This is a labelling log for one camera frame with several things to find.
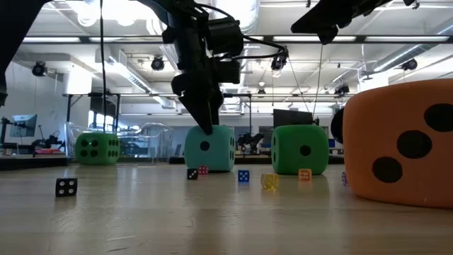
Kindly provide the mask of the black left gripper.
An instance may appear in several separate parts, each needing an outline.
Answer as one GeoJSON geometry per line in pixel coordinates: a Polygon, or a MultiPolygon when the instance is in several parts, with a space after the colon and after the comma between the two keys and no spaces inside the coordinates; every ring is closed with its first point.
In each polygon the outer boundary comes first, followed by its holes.
{"type": "Polygon", "coordinates": [[[170,21],[166,29],[166,43],[175,47],[180,71],[171,82],[172,91],[206,135],[213,133],[212,125],[219,125],[224,103],[213,59],[206,53],[211,25],[211,21],[170,21]]]}

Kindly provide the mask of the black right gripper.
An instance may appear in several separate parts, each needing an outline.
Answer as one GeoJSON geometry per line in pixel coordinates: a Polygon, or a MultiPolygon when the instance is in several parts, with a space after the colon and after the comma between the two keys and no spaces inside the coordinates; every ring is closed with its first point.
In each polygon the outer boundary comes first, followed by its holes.
{"type": "Polygon", "coordinates": [[[322,45],[333,42],[338,27],[347,26],[352,19],[368,15],[375,9],[375,0],[319,0],[306,15],[294,22],[293,33],[316,34],[322,45]]]}

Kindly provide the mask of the large teal foam die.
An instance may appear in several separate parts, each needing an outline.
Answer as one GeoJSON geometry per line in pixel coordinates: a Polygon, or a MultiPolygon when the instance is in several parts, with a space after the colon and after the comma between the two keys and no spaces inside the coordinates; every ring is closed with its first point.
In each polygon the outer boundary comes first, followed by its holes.
{"type": "Polygon", "coordinates": [[[206,135],[199,126],[189,129],[185,137],[184,159],[189,169],[207,166],[212,172],[230,172],[234,168],[234,130],[213,125],[206,135]]]}

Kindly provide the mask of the small yellow die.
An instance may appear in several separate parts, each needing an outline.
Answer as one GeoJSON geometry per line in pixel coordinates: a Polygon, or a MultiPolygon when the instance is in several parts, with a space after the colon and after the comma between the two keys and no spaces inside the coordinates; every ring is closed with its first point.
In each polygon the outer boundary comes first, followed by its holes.
{"type": "Polygon", "coordinates": [[[277,190],[280,185],[280,177],[278,174],[262,174],[260,182],[265,190],[277,190]]]}

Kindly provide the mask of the large green foam die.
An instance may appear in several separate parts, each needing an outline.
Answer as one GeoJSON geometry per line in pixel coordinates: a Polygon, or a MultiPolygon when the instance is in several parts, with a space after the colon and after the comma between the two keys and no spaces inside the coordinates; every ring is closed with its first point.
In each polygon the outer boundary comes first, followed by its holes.
{"type": "Polygon", "coordinates": [[[285,125],[273,130],[271,158],[275,173],[298,175],[300,169],[322,174],[328,165],[325,131],[316,125],[285,125]]]}
{"type": "Polygon", "coordinates": [[[84,165],[116,164],[120,156],[120,141],[113,133],[82,133],[76,139],[75,156],[84,165]]]}

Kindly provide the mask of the large orange foam die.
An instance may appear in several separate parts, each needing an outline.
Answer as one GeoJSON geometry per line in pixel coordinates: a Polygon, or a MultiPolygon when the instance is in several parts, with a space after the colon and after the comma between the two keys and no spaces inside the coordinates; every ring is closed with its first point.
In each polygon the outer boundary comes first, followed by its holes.
{"type": "Polygon", "coordinates": [[[355,195],[453,209],[453,79],[353,96],[344,108],[343,145],[355,195]]]}

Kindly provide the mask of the clear plastic bin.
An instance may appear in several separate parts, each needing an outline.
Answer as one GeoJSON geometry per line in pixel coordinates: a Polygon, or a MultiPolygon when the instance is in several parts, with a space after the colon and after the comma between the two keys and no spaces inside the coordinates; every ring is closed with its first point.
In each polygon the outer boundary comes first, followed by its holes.
{"type": "Polygon", "coordinates": [[[121,125],[116,131],[92,130],[65,123],[67,158],[76,161],[77,137],[87,132],[104,132],[117,135],[120,141],[120,160],[138,162],[143,159],[151,163],[167,163],[172,153],[173,129],[162,123],[145,123],[141,126],[121,125]]]}

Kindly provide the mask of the black monitor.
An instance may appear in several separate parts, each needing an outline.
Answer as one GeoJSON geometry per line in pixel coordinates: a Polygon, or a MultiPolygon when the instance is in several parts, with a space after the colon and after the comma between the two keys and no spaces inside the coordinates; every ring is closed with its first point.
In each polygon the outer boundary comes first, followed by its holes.
{"type": "Polygon", "coordinates": [[[313,116],[310,112],[295,110],[273,110],[273,126],[275,128],[285,125],[312,125],[313,116]]]}

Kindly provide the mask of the grey-screen monitor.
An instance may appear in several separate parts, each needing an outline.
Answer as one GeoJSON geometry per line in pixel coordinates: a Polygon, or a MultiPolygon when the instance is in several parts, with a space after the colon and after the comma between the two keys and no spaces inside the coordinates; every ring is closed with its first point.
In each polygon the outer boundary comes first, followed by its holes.
{"type": "Polygon", "coordinates": [[[13,115],[11,121],[11,137],[34,137],[38,116],[35,115],[13,115]]]}

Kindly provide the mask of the large silver ventilation duct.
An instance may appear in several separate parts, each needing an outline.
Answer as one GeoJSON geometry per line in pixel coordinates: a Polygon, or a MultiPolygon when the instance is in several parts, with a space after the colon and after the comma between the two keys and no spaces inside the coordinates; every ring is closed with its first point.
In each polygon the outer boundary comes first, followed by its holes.
{"type": "Polygon", "coordinates": [[[222,6],[227,13],[240,21],[242,33],[253,33],[258,24],[260,0],[225,0],[222,6]]]}

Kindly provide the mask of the slim silver ventilation duct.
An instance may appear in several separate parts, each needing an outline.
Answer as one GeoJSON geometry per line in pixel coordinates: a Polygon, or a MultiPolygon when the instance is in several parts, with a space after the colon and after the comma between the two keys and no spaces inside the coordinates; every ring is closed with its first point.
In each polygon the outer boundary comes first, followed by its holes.
{"type": "Polygon", "coordinates": [[[437,47],[437,44],[419,44],[419,45],[407,45],[401,49],[392,52],[390,55],[377,61],[373,67],[373,73],[385,72],[388,69],[394,68],[403,64],[414,57],[427,52],[428,50],[437,47]]]}

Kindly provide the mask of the overhead frame beam with lights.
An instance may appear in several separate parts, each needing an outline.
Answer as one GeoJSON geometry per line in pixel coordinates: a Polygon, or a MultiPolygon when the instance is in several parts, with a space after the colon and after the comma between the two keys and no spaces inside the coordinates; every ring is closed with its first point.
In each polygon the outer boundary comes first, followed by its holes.
{"type": "MultiPolygon", "coordinates": [[[[265,41],[278,44],[320,44],[321,41],[315,35],[254,35],[252,40],[245,38],[245,43],[265,41]]],[[[96,44],[101,41],[100,37],[94,36],[29,36],[25,37],[23,44],[96,44]]],[[[107,44],[162,44],[159,35],[127,35],[123,37],[107,36],[104,38],[107,44]]],[[[333,44],[427,44],[427,45],[453,45],[453,35],[337,35],[333,44]]]]}

